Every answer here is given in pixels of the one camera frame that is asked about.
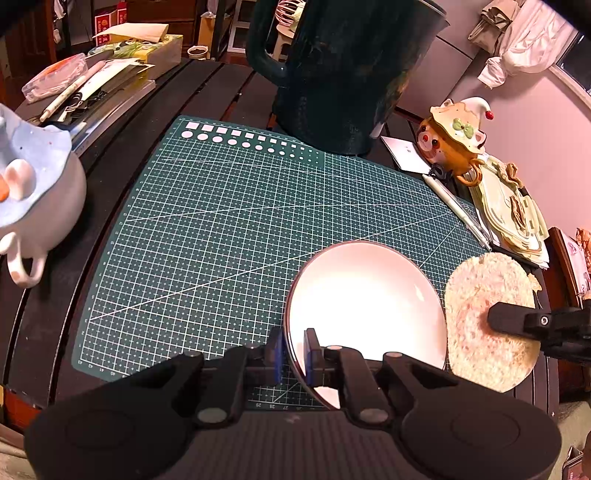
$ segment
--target tissue box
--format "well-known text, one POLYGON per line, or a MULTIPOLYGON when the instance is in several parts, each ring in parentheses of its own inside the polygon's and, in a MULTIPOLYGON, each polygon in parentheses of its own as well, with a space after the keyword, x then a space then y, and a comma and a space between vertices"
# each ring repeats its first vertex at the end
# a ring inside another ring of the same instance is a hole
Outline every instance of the tissue box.
POLYGON ((147 70, 146 78, 155 80, 163 73, 166 73, 175 65, 181 63, 181 52, 183 49, 182 35, 165 35, 162 41, 150 43, 144 40, 129 40, 109 43, 93 48, 88 56, 106 51, 113 51, 114 59, 138 59, 144 63, 154 65, 147 70))

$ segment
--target whisk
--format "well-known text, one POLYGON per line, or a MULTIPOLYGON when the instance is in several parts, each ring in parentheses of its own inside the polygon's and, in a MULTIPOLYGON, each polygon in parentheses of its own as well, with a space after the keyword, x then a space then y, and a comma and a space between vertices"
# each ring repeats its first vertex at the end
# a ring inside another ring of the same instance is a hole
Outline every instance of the whisk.
POLYGON ((296 12, 301 0, 281 0, 275 10, 275 18, 279 25, 290 27, 294 22, 292 15, 296 12))

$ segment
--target plastic container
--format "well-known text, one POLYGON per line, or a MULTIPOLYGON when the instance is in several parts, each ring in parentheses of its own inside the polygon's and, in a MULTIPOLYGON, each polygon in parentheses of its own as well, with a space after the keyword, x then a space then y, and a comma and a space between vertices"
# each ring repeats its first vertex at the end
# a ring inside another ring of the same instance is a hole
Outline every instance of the plastic container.
POLYGON ((22 94, 28 103, 57 95, 87 70, 85 55, 79 53, 42 70, 22 88, 22 94))

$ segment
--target grid lines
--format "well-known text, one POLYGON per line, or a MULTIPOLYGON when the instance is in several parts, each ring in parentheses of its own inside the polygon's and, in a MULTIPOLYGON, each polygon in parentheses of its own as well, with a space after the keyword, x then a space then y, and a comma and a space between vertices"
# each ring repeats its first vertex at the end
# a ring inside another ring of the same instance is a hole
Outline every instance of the grid lines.
MULTIPOLYGON (((181 116, 109 236, 72 364, 115 380, 183 351, 212 358, 263 343, 304 263, 362 238, 411 258, 441 298, 455 267, 483 253, 411 177, 280 134, 181 116)), ((254 389, 250 407, 318 406, 284 363, 282 384, 254 389)))

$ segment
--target mug handle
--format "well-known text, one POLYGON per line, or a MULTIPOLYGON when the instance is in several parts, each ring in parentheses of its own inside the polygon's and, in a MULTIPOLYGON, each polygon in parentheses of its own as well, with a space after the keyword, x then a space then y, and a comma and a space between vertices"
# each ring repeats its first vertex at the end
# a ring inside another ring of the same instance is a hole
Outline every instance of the mug handle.
POLYGON ((273 60, 265 50, 269 30, 273 25, 279 0, 258 0, 252 14, 251 26, 246 38, 246 59, 250 66, 278 87, 285 86, 285 64, 273 60))
POLYGON ((456 175, 456 178, 463 183, 466 187, 475 187, 482 181, 482 170, 480 170, 480 165, 478 163, 472 163, 472 168, 474 168, 474 172, 476 172, 476 178, 474 180, 466 180, 463 175, 456 175))
POLYGON ((15 232, 11 232, 4 235, 0 240, 0 255, 7 256, 10 276, 19 287, 31 288, 40 282, 45 269, 47 253, 33 259, 33 266, 29 275, 22 264, 21 239, 15 232))

